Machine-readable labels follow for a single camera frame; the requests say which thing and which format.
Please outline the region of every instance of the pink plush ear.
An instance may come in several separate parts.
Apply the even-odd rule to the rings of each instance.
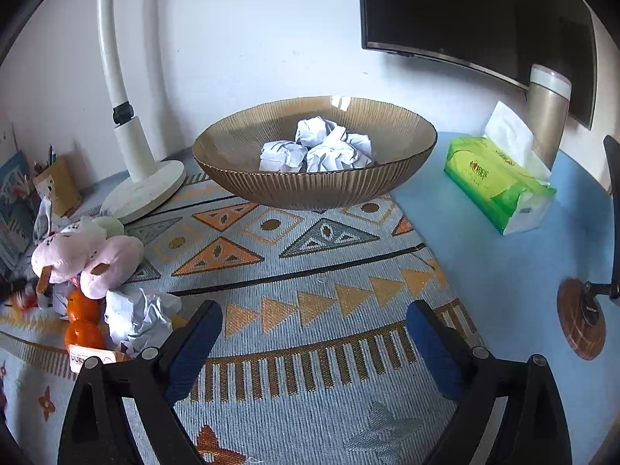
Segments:
[[[89,299],[103,299],[108,290],[121,286],[136,271],[145,256],[138,238],[114,236],[94,253],[80,276],[82,293]]]
[[[90,254],[105,241],[105,231],[100,233],[69,232],[49,236],[35,248],[30,263],[36,276],[46,266],[52,267],[50,283],[62,283],[76,276]]]

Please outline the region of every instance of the television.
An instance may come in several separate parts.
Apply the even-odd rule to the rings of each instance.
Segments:
[[[583,0],[360,0],[362,47],[470,67],[527,88],[533,64],[572,82],[569,112],[590,128],[596,47]]]

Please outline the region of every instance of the orange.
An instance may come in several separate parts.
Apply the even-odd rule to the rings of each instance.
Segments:
[[[76,288],[69,293],[67,299],[67,316],[70,322],[87,320],[96,324],[99,321],[99,303],[89,299]]]
[[[88,346],[89,348],[105,349],[103,335],[98,326],[88,320],[75,320],[69,325],[64,333],[64,345],[69,349],[69,344]]]

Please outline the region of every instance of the table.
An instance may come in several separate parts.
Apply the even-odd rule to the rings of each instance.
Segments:
[[[569,347],[556,296],[567,277],[609,282],[613,207],[605,190],[560,152],[551,183],[557,196],[540,228],[502,236],[443,173],[452,138],[441,133],[426,164],[393,192],[435,253],[450,284],[498,358],[547,357],[562,397],[573,462],[586,464],[620,413],[620,309],[601,298],[603,352],[586,362]]]

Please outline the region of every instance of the lamp stand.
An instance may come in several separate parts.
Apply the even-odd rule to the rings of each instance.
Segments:
[[[127,224],[162,205],[187,175],[180,161],[155,161],[140,119],[133,114],[120,68],[114,0],[97,0],[97,27],[105,82],[117,124],[114,133],[129,171],[129,178],[106,197],[101,211]]]

